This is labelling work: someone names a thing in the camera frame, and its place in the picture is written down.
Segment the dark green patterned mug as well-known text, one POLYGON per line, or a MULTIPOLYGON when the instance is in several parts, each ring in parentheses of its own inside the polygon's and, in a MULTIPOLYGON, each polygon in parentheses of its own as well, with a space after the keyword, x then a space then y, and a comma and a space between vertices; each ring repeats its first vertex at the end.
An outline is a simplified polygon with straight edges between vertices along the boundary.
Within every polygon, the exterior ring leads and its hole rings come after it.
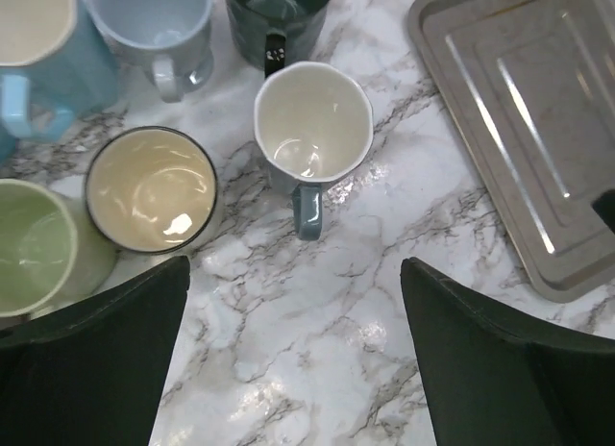
POLYGON ((226 0, 239 54, 266 77, 313 52, 331 0, 226 0))

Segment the light blue white mug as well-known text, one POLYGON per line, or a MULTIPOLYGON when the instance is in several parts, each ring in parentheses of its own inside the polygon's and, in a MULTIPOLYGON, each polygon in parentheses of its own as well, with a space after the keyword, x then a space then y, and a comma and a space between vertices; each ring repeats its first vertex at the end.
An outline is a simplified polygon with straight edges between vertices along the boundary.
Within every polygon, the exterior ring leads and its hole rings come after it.
POLYGON ((84 0, 1 0, 1 124, 57 142, 73 122, 113 106, 117 62, 84 0))

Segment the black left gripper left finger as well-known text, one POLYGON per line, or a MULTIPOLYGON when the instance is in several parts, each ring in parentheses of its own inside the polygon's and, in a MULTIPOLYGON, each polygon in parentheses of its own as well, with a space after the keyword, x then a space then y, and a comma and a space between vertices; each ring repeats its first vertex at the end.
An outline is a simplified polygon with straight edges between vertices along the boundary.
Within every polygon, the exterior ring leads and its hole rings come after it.
POLYGON ((177 256, 2 330, 2 444, 147 444, 189 285, 177 256))

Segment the dark grey mug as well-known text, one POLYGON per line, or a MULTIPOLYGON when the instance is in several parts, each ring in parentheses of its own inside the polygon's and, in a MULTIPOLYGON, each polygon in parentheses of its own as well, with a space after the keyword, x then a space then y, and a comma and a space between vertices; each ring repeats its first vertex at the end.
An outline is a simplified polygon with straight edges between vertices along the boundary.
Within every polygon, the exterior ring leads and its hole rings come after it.
POLYGON ((295 62, 266 77, 254 104, 254 133, 270 186, 291 198, 294 229, 317 240, 323 193, 366 158, 372 105, 357 81, 323 62, 295 62))

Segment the cream mug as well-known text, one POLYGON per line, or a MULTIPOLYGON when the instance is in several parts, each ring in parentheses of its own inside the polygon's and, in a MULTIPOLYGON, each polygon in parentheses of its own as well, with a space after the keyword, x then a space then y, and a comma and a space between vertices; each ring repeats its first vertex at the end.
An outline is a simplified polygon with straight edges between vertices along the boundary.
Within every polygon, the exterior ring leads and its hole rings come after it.
POLYGON ((224 215, 209 154, 192 137, 162 126, 133 128, 106 143, 86 173, 84 199, 102 235, 145 255, 209 242, 224 215))

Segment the grey blue mug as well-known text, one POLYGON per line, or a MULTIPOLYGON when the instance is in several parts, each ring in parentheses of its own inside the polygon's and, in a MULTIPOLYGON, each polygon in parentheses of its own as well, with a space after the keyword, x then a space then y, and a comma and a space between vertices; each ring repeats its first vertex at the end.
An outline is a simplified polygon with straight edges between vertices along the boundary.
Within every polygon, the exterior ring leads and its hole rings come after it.
POLYGON ((166 103, 180 102, 210 77, 213 0, 86 0, 119 55, 140 67, 166 103))

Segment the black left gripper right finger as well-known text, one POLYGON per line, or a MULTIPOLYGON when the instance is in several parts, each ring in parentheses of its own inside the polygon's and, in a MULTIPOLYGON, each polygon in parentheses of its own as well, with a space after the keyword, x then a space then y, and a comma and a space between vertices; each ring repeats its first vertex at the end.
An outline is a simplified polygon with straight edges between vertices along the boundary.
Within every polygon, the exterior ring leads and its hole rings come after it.
POLYGON ((417 258, 401 290, 439 445, 611 445, 614 342, 540 320, 417 258))

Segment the light green mug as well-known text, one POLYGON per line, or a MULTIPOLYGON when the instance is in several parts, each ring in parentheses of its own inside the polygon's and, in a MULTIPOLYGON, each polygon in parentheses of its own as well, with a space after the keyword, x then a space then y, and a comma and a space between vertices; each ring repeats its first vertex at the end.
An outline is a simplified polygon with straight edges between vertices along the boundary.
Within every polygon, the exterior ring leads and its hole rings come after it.
POLYGON ((1 316, 41 316, 92 294, 117 251, 85 203, 44 186, 1 181, 1 316))

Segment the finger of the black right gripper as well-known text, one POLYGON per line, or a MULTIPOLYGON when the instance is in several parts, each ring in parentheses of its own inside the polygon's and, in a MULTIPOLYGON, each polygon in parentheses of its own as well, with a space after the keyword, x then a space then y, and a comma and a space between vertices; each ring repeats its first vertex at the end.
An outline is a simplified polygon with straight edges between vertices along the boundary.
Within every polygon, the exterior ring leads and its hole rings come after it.
POLYGON ((615 189, 611 188, 602 193, 592 202, 592 209, 608 227, 615 230, 615 189))

